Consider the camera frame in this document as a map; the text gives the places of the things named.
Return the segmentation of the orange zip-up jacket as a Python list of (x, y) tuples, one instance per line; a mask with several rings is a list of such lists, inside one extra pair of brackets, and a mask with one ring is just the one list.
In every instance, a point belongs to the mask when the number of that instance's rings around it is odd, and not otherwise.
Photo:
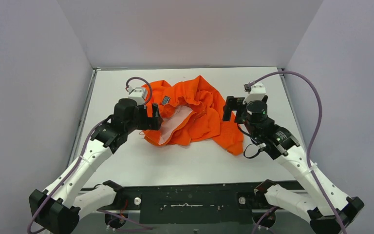
[(243, 153), (243, 133), (233, 120), (223, 121), (225, 99), (202, 76), (170, 85), (165, 80), (151, 84), (152, 98), (163, 123), (159, 130), (145, 130), (144, 139), (160, 147), (189, 146), (211, 139), (230, 154)]

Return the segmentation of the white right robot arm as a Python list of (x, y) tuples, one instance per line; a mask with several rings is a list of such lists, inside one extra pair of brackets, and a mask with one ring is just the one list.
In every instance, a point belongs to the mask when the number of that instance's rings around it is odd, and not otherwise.
[(348, 196), (332, 183), (308, 159), (296, 137), (268, 116), (267, 97), (246, 103), (243, 97), (228, 96), (223, 121), (231, 119), (232, 111), (236, 111), (234, 122), (244, 125), (245, 135), (258, 151), (285, 168), (308, 194), (302, 196), (267, 179), (254, 189), (257, 206), (285, 209), (308, 222), (317, 234), (343, 233), (364, 208), (363, 201)]

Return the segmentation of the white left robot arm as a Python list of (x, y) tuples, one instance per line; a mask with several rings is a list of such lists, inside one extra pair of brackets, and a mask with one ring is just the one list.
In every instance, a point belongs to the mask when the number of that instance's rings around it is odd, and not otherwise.
[(85, 194), (81, 189), (123, 145), (135, 130), (159, 130), (163, 122), (158, 104), (151, 106), (152, 115), (144, 104), (130, 98), (120, 99), (113, 114), (96, 124), (84, 142), (80, 155), (43, 191), (34, 190), (28, 200), (32, 223), (53, 234), (70, 234), (86, 215), (110, 205), (119, 208), (124, 203), (123, 187), (108, 180)]

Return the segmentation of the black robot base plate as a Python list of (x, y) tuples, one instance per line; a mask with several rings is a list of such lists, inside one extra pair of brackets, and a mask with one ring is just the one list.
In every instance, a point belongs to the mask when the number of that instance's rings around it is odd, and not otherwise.
[(252, 224), (251, 211), (271, 208), (257, 182), (125, 187), (109, 211), (137, 212), (142, 224)]

